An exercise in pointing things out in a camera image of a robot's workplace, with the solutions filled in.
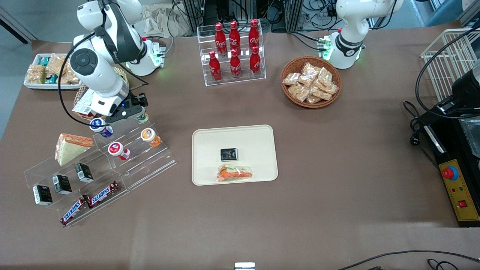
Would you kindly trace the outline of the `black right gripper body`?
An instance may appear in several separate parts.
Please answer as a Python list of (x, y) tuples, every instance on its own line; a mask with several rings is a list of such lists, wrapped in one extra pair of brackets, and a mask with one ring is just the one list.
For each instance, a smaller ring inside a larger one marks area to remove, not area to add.
[(126, 98), (126, 111), (142, 111), (142, 109), (147, 106), (149, 106), (149, 102), (144, 93), (138, 95), (128, 94)]

